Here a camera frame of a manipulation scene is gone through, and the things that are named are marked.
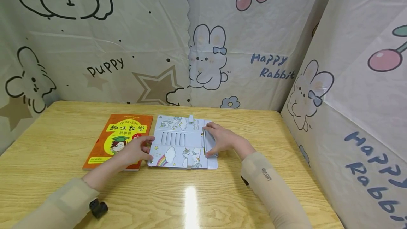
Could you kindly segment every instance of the beige sleeve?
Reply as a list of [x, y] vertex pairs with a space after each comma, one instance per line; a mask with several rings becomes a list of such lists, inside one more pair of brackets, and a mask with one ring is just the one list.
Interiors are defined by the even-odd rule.
[[242, 161], [241, 174], [266, 206], [276, 229], [312, 229], [297, 197], [261, 153]]
[[74, 178], [13, 228], [72, 229], [86, 216], [89, 203], [98, 195], [83, 180]]

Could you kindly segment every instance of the wooden table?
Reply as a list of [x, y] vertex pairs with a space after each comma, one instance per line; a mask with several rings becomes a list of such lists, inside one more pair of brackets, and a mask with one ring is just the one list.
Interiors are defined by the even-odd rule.
[[[314, 229], [343, 228], [279, 113], [219, 108], [58, 101], [0, 157], [0, 228], [9, 228], [73, 177], [110, 114], [211, 119], [249, 139], [300, 200]], [[109, 211], [76, 228], [273, 228], [267, 211], [240, 178], [241, 163], [222, 152], [217, 170], [142, 165], [121, 172], [101, 192]]]

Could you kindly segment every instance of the fabric backdrop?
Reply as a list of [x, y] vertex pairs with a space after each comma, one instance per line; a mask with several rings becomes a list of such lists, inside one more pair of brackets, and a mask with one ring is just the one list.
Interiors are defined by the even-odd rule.
[[280, 110], [328, 0], [1, 1], [0, 153], [57, 100]]
[[407, 0], [330, 0], [281, 112], [348, 229], [407, 228]]

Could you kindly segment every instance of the white clip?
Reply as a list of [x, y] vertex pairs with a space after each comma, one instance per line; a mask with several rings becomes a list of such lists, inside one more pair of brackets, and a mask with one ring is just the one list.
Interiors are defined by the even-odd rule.
[[187, 169], [192, 169], [192, 158], [191, 157], [187, 158]]

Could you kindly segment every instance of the rainbow print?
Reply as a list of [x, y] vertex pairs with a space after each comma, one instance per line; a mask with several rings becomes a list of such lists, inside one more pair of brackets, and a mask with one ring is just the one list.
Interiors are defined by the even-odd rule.
[[157, 166], [164, 166], [166, 165], [168, 162], [166, 160], [166, 157], [163, 155], [162, 157], [160, 157], [160, 159], [157, 162]]

